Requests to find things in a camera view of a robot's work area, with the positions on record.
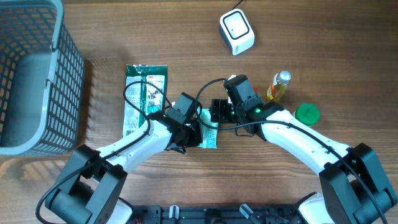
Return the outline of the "green package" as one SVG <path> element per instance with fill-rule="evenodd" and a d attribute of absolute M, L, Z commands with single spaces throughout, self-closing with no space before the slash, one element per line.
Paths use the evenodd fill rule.
<path fill-rule="evenodd" d="M 133 133 L 145 123 L 142 112 L 150 114 L 164 108 L 167 103 L 167 66 L 127 65 L 126 86 L 126 98 L 140 110 L 125 104 L 122 137 Z"/>

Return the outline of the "green lid jar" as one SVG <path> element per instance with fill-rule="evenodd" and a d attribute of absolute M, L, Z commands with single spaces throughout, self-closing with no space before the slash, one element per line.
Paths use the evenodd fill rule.
<path fill-rule="evenodd" d="M 304 103 L 294 111 L 294 117 L 308 127 L 316 124 L 320 119 L 320 110 L 311 103 Z"/>

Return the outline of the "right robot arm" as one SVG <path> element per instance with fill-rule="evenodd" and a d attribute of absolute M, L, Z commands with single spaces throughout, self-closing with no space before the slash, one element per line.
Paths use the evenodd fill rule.
<path fill-rule="evenodd" d="M 263 102 L 245 75 L 222 82 L 233 129 L 244 128 L 285 149 L 319 177 L 322 191 L 298 206 L 307 223 L 373 223 L 384 220 L 385 213 L 397 205 L 397 195 L 371 147 L 334 141 L 282 105 Z"/>

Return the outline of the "light teal sachet pack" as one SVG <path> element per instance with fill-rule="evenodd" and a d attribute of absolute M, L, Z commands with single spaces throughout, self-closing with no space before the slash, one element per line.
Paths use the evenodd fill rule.
<path fill-rule="evenodd" d="M 206 124 L 214 127 L 218 127 L 218 123 L 211 122 L 211 114 L 209 109 L 202 109 L 200 118 Z M 201 128 L 201 135 L 202 135 L 202 143 L 199 144 L 199 147 L 205 149 L 216 149 L 216 140 L 218 131 L 216 129 L 207 128 L 204 125 L 200 125 Z"/>

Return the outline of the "small yellow bottle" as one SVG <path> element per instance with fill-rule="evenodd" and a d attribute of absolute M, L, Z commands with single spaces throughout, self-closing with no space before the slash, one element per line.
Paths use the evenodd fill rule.
<path fill-rule="evenodd" d="M 289 71 L 283 70 L 274 76 L 274 79 L 267 90 L 266 98 L 268 101 L 279 101 L 286 91 L 292 76 Z"/>

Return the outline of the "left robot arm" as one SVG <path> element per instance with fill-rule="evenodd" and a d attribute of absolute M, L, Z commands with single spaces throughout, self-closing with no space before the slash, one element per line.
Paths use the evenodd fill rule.
<path fill-rule="evenodd" d="M 185 153 L 201 142 L 195 121 L 200 104 L 182 93 L 167 111 L 146 116 L 133 133 L 98 149 L 78 147 L 61 171 L 56 183 L 40 199 L 65 223 L 127 223 L 130 204 L 120 198 L 128 173 L 162 151 Z"/>

